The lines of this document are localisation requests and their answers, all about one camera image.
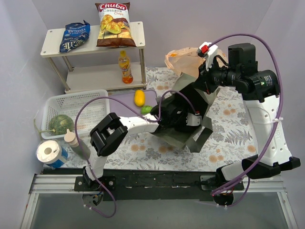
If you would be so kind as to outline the orange juice bottle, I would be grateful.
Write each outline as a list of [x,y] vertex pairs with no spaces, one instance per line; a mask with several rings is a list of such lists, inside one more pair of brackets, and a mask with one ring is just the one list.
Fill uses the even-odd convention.
[[133,76],[131,71],[130,58],[126,51],[120,51],[120,56],[118,59],[118,64],[122,72],[122,81],[125,84],[131,84],[133,82]]

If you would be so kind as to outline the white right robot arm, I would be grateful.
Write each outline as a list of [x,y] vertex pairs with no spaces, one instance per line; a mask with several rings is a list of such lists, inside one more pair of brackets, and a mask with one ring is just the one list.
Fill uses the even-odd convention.
[[259,71],[255,59],[255,46],[250,43],[228,47],[228,63],[220,67],[218,47],[204,42],[197,50],[205,62],[199,67],[196,85],[207,94],[217,87],[233,87],[241,94],[248,122],[253,130],[257,154],[240,162],[217,169],[206,184],[215,182],[220,189],[228,189],[233,180],[251,168],[246,176],[251,179],[269,178],[282,171],[300,167],[286,144],[281,119],[276,116],[280,107],[280,86],[271,70]]

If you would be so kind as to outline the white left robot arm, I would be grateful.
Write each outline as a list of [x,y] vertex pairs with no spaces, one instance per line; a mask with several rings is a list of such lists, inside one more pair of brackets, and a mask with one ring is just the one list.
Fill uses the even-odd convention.
[[83,180],[89,190],[101,187],[106,159],[114,153],[125,137],[140,133],[159,134],[167,130],[187,129],[189,109],[169,105],[156,105],[139,116],[123,117],[112,112],[106,115],[90,132],[90,144],[95,153],[89,158]]

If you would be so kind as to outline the green melon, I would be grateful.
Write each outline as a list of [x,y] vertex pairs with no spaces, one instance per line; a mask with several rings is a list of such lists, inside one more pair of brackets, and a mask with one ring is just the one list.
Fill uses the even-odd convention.
[[74,122],[69,116],[59,114],[50,120],[49,129],[53,131],[55,135],[65,135],[67,129],[69,129],[69,131],[74,130]]

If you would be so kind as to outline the yellow mango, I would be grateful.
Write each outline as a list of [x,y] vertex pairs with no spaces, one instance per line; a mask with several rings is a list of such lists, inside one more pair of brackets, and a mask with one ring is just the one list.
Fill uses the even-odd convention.
[[138,107],[145,105],[145,93],[142,90],[136,90],[134,94],[134,103]]

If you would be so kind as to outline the cassava chips bag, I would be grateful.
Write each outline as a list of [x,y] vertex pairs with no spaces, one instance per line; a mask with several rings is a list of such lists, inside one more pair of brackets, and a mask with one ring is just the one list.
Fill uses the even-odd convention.
[[129,8],[130,3],[95,3],[100,18],[98,47],[135,47],[131,35]]

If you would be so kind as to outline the blue snack packet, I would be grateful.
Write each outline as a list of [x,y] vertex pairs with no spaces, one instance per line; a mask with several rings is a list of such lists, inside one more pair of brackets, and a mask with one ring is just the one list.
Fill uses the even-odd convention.
[[89,39],[90,30],[91,26],[86,21],[67,24],[59,46],[59,52],[67,53],[85,44]]

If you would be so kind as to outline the green canvas tote bag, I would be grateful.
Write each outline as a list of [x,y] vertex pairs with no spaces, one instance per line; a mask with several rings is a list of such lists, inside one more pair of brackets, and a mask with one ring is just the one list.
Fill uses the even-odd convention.
[[181,149],[187,147],[192,153],[199,153],[213,133],[212,120],[207,117],[207,112],[220,90],[217,88],[212,94],[207,94],[196,89],[194,88],[196,79],[183,73],[169,92],[170,96],[161,96],[156,101],[157,105],[172,104],[183,109],[188,108],[189,113],[202,116],[202,123],[199,126],[187,126],[184,131],[172,129],[153,134],[174,147]]

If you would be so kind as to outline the orange plastic grocery bag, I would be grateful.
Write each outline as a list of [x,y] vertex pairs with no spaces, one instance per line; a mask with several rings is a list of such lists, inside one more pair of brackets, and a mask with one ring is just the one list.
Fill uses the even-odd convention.
[[[197,49],[198,48],[187,47],[180,50],[170,51],[165,56],[165,64],[167,68],[174,71],[178,76],[182,76],[184,73],[194,78],[198,78],[198,68],[205,62],[205,59],[197,55]],[[219,55],[225,62],[228,62],[228,59],[222,50],[218,49],[217,55]]]

